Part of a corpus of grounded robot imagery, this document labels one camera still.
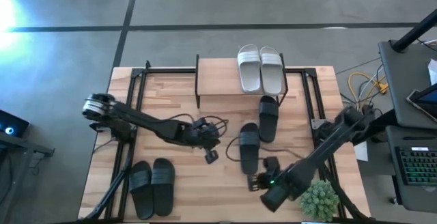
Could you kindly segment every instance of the gray floor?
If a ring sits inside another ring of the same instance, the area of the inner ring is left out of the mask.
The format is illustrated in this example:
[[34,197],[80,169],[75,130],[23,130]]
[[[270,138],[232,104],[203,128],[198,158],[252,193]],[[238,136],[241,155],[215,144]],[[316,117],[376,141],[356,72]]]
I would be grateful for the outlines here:
[[[418,22],[436,0],[137,0],[131,25],[210,23],[400,23]],[[15,27],[122,25],[128,0],[10,0]],[[293,29],[245,31],[130,32],[121,66],[193,66],[195,55],[233,57],[245,44],[273,46],[290,66],[334,66],[336,71],[378,57],[377,43],[408,29]],[[56,148],[29,173],[13,223],[75,220],[95,133],[81,117],[83,100],[105,92],[120,33],[0,33],[0,109],[29,120],[31,138]],[[432,29],[422,40],[437,38]],[[374,61],[337,76],[350,96],[347,78],[373,75]],[[353,82],[355,88],[362,80]],[[374,100],[391,108],[389,94]],[[392,206],[391,179],[360,163],[371,214],[378,220],[435,223],[436,214]]]

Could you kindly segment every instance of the desk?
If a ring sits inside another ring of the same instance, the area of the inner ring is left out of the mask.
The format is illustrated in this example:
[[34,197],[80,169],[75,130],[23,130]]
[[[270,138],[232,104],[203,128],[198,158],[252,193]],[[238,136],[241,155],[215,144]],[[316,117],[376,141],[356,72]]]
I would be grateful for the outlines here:
[[[333,119],[343,108],[334,69],[328,66],[316,69],[326,116]],[[122,102],[126,101],[131,70],[132,68],[115,68],[111,77],[108,92]],[[297,74],[287,74],[287,82],[289,92],[279,108],[275,142],[265,146],[288,148],[301,156],[307,156],[314,148],[302,79]],[[194,88],[194,74],[147,74],[142,112],[158,118],[190,113],[195,118],[217,115],[229,120],[228,131],[221,138],[221,144],[215,147],[220,158],[211,165],[206,164],[203,150],[171,145],[160,140],[154,133],[139,129],[134,163],[146,160],[153,164],[156,158],[165,157],[172,161],[176,170],[173,212],[166,217],[155,215],[148,221],[309,221],[309,218],[302,214],[298,201],[285,201],[275,213],[267,210],[259,200],[263,191],[249,192],[246,176],[242,174],[240,164],[228,160],[225,156],[226,145],[238,136],[240,128],[247,122],[257,122],[259,95],[204,96],[201,108],[197,109]],[[135,106],[135,96],[133,100],[132,105]],[[317,107],[315,98],[312,98],[312,101],[313,107]],[[99,134],[96,146],[106,142],[109,137],[109,133]],[[93,155],[79,217],[89,214],[107,191],[116,147],[116,143],[110,143]],[[232,146],[229,154],[238,157],[238,147]],[[260,151],[262,157],[273,155],[278,156],[282,167],[297,160],[285,152]],[[369,216],[369,207],[352,144],[344,144],[335,153],[335,160],[343,189],[358,209]],[[119,195],[116,195],[115,213],[119,205],[118,197]],[[130,195],[126,204],[125,221],[140,221],[135,214]]]

